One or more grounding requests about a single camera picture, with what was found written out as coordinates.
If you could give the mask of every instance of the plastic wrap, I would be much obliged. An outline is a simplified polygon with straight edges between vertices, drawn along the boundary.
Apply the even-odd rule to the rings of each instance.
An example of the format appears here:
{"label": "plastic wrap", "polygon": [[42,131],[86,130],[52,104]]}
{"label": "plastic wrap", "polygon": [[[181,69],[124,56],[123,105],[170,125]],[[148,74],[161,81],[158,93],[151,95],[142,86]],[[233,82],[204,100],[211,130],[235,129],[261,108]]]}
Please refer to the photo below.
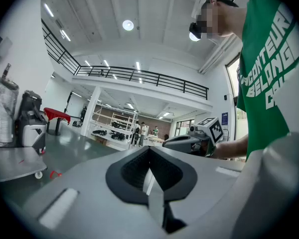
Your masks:
{"label": "plastic wrap", "polygon": [[14,140],[14,111],[19,87],[0,78],[0,147],[9,147]]}

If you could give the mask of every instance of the neck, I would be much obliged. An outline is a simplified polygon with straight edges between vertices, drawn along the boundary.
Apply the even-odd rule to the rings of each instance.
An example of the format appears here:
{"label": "neck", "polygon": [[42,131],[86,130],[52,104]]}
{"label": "neck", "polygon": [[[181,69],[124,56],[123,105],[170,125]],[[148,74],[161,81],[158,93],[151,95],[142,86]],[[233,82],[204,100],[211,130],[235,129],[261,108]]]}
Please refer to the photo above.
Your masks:
{"label": "neck", "polygon": [[247,9],[227,7],[225,22],[230,32],[236,34],[241,40],[243,36],[243,28],[245,24]]}

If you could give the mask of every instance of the red cloth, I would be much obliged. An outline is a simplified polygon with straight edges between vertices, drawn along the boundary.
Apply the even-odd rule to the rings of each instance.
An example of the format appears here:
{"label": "red cloth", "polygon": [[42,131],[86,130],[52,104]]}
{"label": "red cloth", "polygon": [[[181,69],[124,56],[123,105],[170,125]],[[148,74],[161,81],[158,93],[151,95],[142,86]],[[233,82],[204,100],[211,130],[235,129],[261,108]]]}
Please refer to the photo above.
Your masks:
{"label": "red cloth", "polygon": [[51,108],[44,108],[44,113],[48,116],[48,120],[53,120],[54,118],[62,118],[64,120],[68,121],[68,124],[70,124],[71,116],[68,114],[65,114],[63,112],[57,111],[55,109]]}

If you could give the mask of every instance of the green t-shirt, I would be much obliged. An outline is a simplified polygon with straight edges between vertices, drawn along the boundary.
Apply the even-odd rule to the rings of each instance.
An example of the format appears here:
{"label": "green t-shirt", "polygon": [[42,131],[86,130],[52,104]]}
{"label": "green t-shirt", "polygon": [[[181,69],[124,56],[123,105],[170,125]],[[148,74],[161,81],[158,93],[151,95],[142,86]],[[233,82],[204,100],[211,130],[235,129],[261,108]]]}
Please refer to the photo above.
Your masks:
{"label": "green t-shirt", "polygon": [[249,0],[242,41],[237,107],[247,113],[248,158],[289,132],[273,96],[299,62],[299,25],[279,0]]}

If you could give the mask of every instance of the forearm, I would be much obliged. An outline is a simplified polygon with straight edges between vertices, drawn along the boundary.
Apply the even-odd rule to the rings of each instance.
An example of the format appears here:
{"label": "forearm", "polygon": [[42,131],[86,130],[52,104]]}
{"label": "forearm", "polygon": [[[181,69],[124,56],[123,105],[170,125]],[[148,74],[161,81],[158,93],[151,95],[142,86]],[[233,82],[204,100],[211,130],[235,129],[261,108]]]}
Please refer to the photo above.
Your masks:
{"label": "forearm", "polygon": [[243,138],[231,141],[221,142],[216,146],[215,158],[236,158],[246,156],[248,147],[248,135]]}

